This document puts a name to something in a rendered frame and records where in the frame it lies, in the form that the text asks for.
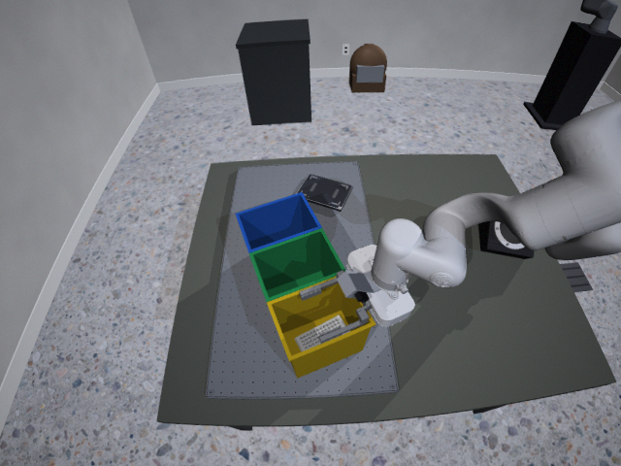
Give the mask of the green bin with label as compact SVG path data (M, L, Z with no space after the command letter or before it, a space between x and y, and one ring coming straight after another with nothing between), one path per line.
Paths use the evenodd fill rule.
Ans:
M251 252L249 256L266 302L345 271L323 228Z

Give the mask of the blue bin with label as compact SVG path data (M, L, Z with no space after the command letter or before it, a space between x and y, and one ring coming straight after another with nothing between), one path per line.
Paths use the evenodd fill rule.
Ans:
M303 192L236 213L248 253L322 228Z

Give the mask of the yellow open bin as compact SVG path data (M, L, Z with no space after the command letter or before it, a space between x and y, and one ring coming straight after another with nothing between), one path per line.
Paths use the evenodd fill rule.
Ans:
M320 283L301 290L318 284ZM297 379L363 350L371 327L376 326L370 312L367 311L369 320L365 323L366 325L354 328L340 337L311 349L300 351L295 337L337 315L340 315L345 325L349 325L359 320L356 310L363 307L362 303L357 302L356 299L345 298L339 283L322 289L321 294L304 301L299 293L301 290L267 302Z

